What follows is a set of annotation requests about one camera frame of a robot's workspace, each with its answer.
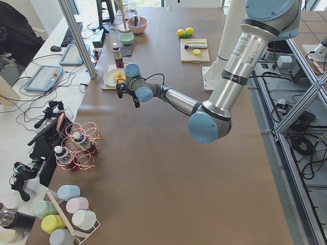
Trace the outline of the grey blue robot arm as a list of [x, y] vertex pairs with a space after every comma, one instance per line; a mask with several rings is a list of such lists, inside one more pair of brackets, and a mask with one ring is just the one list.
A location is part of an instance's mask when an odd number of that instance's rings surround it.
[[196, 101], [164, 83], [149, 83], [139, 66], [125, 66], [127, 92], [137, 101], [158, 97], [189, 116], [188, 128], [199, 143], [226, 136], [232, 127], [231, 109], [268, 43], [295, 37], [299, 30], [301, 1], [231, 1], [220, 46], [229, 58], [220, 68], [216, 59], [206, 73], [215, 84], [208, 100]]

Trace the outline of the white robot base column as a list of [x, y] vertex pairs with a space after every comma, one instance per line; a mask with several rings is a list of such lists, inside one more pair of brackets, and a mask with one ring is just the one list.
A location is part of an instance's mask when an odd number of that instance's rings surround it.
[[210, 67], [202, 68], [205, 90], [213, 90], [221, 78], [228, 59], [241, 35], [241, 22], [245, 17], [246, 0], [230, 1], [216, 60]]

